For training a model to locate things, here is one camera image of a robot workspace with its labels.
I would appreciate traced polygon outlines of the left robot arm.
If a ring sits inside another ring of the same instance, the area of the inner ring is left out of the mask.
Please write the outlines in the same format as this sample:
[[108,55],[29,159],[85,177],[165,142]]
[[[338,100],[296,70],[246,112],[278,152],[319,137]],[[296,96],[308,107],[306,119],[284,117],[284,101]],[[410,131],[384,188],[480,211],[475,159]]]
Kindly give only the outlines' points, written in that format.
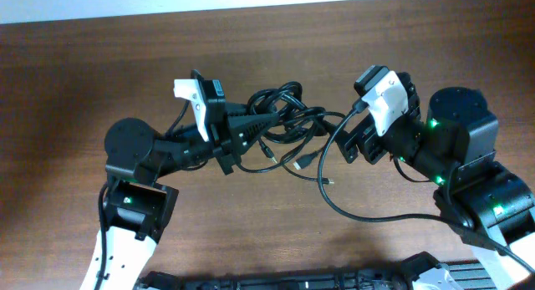
[[195,123],[160,133],[145,121],[117,121],[104,139],[107,179],[98,198],[99,231],[83,289],[131,289],[171,220],[179,191],[159,183],[214,159],[224,174],[279,120],[244,104],[211,107]]

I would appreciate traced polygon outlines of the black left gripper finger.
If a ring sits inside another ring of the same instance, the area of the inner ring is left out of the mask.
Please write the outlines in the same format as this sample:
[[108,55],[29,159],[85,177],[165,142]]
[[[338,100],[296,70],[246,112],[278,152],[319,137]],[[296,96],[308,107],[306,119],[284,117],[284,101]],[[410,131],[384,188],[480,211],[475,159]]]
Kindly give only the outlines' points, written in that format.
[[247,116],[250,115],[249,108],[246,104],[225,103],[226,116]]
[[278,121],[277,113],[228,116],[227,127],[231,136],[232,154],[238,157],[247,153]]

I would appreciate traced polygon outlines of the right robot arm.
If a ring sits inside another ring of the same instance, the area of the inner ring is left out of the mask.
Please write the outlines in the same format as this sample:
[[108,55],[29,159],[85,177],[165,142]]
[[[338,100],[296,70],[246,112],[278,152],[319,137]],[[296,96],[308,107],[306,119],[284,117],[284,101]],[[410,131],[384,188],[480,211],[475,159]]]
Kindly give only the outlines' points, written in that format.
[[441,217],[471,246],[499,289],[527,280],[534,265],[534,195],[495,160],[499,124],[476,89],[435,92],[420,117],[420,99],[408,73],[372,66],[354,83],[357,108],[369,114],[336,138],[344,158],[370,164],[389,154],[438,188]]

